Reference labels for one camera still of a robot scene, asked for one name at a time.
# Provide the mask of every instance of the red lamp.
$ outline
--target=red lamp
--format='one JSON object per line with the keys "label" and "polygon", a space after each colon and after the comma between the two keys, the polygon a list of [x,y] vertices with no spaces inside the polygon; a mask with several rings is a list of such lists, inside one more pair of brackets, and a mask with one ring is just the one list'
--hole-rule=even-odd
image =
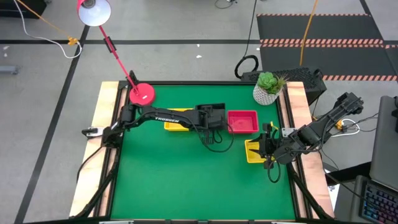
{"label": "red lamp", "polygon": [[134,83],[127,70],[124,68],[122,61],[120,61],[111,39],[106,35],[101,26],[111,17],[111,5],[109,2],[107,0],[78,0],[76,9],[80,20],[84,24],[88,26],[99,26],[101,33],[105,37],[106,44],[115,56],[125,76],[127,77],[127,80],[132,86],[129,94],[131,103],[142,106],[152,104],[155,100],[154,87],[147,83]]}

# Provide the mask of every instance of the white pot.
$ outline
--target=white pot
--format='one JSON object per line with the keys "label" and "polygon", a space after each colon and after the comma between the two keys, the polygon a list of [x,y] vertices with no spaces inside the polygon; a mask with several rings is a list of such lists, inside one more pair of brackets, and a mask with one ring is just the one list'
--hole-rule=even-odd
{"label": "white pot", "polygon": [[253,98],[260,105],[270,105],[278,98],[280,91],[282,91],[282,89],[275,95],[268,94],[263,88],[256,84],[253,90]]}

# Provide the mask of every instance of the red tray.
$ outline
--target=red tray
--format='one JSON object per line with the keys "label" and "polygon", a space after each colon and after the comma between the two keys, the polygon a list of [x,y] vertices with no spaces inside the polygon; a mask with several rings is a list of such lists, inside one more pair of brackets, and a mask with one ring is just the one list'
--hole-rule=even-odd
{"label": "red tray", "polygon": [[228,124],[234,134],[251,134],[259,131],[257,111],[254,110],[230,110],[227,113]]}

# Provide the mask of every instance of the wooden frame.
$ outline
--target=wooden frame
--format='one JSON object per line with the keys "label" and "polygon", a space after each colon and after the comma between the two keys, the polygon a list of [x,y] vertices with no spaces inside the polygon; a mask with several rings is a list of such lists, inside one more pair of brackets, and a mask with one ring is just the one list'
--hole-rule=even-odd
{"label": "wooden frame", "polygon": [[[103,82],[98,95],[98,101],[93,117],[92,126],[94,127],[107,127],[111,124],[116,95],[118,92],[119,82]],[[120,97],[119,105],[122,106],[126,99],[126,89],[123,90]],[[292,116],[294,120],[295,127],[301,127],[304,124],[310,123],[311,115],[307,103],[307,98],[305,96],[305,90],[303,83],[301,82],[288,82],[287,93],[289,95],[290,107],[292,110]],[[282,108],[282,116],[285,123],[285,127],[289,127],[288,122],[288,112],[286,109],[286,102],[283,95],[280,96],[280,106]],[[84,159],[90,156],[101,144],[101,138],[90,139],[86,145],[86,151]],[[103,162],[105,157],[105,147],[100,150],[97,155],[95,155],[80,172],[80,178],[77,183],[75,196],[73,198],[72,207],[70,210],[70,216],[79,213],[87,202],[91,199],[92,195],[98,188],[100,182],[101,171],[103,168]],[[112,166],[112,159],[108,164],[108,171]],[[323,172],[322,160],[320,155],[317,153],[309,153],[307,155],[302,155],[302,164],[305,173],[305,180],[307,183],[307,188],[317,200],[317,202],[322,206],[322,208],[327,212],[327,214],[334,217],[333,208],[331,206],[329,191],[326,184],[325,175]],[[305,213],[305,207],[303,202],[303,196],[296,186],[296,193],[298,198],[298,207],[301,217],[307,217]],[[106,215],[106,207],[108,205],[109,197],[109,186],[103,194],[101,199],[101,209],[99,210],[99,216]]]}

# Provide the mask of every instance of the green mat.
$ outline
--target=green mat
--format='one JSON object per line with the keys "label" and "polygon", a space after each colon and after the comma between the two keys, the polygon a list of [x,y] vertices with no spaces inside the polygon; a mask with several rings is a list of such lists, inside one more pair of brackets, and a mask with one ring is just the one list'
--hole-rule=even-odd
{"label": "green mat", "polygon": [[[153,106],[193,108],[225,103],[227,110],[257,110],[259,124],[279,126],[275,103],[261,106],[253,86],[155,86]],[[231,136],[222,131],[222,150]],[[206,149],[195,132],[168,132],[147,121],[125,132],[113,200],[113,219],[286,219],[294,210],[285,166],[272,184],[262,164],[248,164],[244,140],[259,134],[236,134],[226,153]],[[275,178],[277,169],[271,172]]]}

